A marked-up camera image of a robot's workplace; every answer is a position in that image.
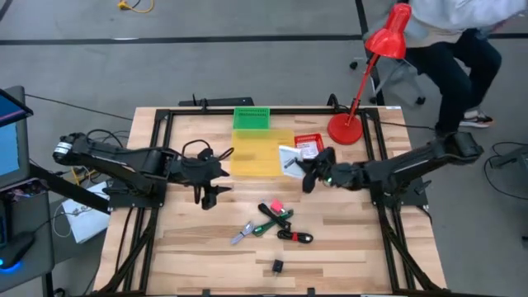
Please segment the black pants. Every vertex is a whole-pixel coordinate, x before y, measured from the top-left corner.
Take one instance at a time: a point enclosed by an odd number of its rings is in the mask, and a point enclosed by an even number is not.
[[[436,130],[456,131],[464,113],[478,106],[501,67],[501,55],[475,29],[466,30],[455,44],[439,42],[407,49],[407,60],[440,88],[442,103]],[[469,76],[455,58],[471,68]]]

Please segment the table leg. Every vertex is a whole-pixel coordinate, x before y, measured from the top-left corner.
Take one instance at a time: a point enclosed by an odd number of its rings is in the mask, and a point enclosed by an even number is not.
[[[51,276],[51,272],[42,276],[42,295],[44,297],[54,297],[53,277]]]

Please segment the lamp arm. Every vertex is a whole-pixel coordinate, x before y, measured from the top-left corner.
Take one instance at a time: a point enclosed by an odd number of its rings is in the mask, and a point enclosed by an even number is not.
[[[363,93],[363,89],[365,88],[366,81],[369,78],[369,75],[372,72],[372,69],[374,68],[376,62],[378,62],[379,58],[380,56],[378,54],[374,54],[372,58],[370,59],[369,66],[366,68],[365,74],[363,74],[363,80],[361,80],[360,89],[357,92],[356,98],[352,100],[352,103],[350,105],[350,115],[348,115],[348,119],[346,120],[346,125],[349,125],[352,118],[356,115],[356,110],[357,110],[357,107],[360,105],[361,94]]]

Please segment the white shirt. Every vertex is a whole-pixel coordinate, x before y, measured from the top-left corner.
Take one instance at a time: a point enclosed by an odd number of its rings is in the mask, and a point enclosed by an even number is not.
[[[423,39],[408,36],[407,47],[458,41],[469,28],[492,26],[526,9],[526,0],[410,0],[412,21],[428,30]]]

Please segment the yellow tray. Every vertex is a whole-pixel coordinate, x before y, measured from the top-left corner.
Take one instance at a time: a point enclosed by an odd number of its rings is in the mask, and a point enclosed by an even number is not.
[[[233,130],[231,174],[238,177],[282,176],[279,145],[294,148],[294,131]]]

